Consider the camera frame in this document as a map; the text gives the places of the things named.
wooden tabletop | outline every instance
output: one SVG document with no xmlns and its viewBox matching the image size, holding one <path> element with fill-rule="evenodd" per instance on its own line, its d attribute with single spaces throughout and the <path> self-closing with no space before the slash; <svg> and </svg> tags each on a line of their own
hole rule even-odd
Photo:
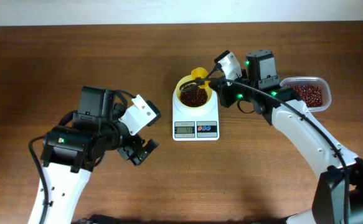
<svg viewBox="0 0 363 224">
<path fill-rule="evenodd" d="M 139 167 L 108 153 L 73 220 L 97 213 L 250 222 L 311 208 L 314 172 L 257 114 L 220 107 L 218 141 L 172 139 L 178 80 L 196 67 L 211 69 L 224 50 L 242 64 L 258 49 L 273 51 L 281 78 L 328 82 L 332 104 L 314 116 L 363 158 L 363 22 L 0 27 L 0 223 L 28 221 L 39 176 L 27 143 L 77 109 L 84 85 L 151 100 L 162 118 L 141 136 L 160 146 Z"/>
</svg>

red beans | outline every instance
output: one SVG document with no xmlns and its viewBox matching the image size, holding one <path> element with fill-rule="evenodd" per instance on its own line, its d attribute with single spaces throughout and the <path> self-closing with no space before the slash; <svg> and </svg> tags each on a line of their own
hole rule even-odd
<svg viewBox="0 0 363 224">
<path fill-rule="evenodd" d="M 307 107 L 317 107 L 323 105 L 323 96 L 321 89 L 315 85 L 290 85 L 294 91 L 299 93 Z"/>
<path fill-rule="evenodd" d="M 193 87 L 194 84 L 186 85 L 183 89 Z M 205 89 L 196 88 L 195 90 L 187 91 L 185 93 L 181 92 L 180 101 L 186 106 L 198 107 L 202 106 L 207 101 L 207 93 Z"/>
</svg>

clear plastic container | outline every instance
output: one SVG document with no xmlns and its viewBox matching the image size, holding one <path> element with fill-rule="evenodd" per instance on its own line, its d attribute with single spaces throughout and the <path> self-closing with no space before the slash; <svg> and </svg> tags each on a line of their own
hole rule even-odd
<svg viewBox="0 0 363 224">
<path fill-rule="evenodd" d="M 313 108 L 308 108 L 310 112 L 324 111 L 331 105 L 332 96 L 331 90 L 329 89 L 328 83 L 319 77 L 291 77 L 282 80 L 281 86 L 285 85 L 315 85 L 321 89 L 321 94 L 323 97 L 323 105 Z"/>
</svg>

white background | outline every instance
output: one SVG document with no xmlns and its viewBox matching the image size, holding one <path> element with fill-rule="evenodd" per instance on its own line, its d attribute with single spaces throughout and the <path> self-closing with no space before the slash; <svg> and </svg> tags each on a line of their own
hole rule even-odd
<svg viewBox="0 0 363 224">
<path fill-rule="evenodd" d="M 363 20 L 363 0 L 0 0 L 0 26 Z"/>
</svg>

digital scale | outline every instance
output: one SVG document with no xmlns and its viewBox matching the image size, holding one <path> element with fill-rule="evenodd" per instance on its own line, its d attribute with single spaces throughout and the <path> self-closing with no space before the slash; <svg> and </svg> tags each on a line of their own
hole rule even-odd
<svg viewBox="0 0 363 224">
<path fill-rule="evenodd" d="M 173 93 L 173 139 L 175 141 L 213 141 L 219 139 L 219 107 L 217 94 L 205 87 L 208 100 L 198 107 L 181 103 L 180 86 L 192 80 L 191 75 L 181 79 Z"/>
</svg>

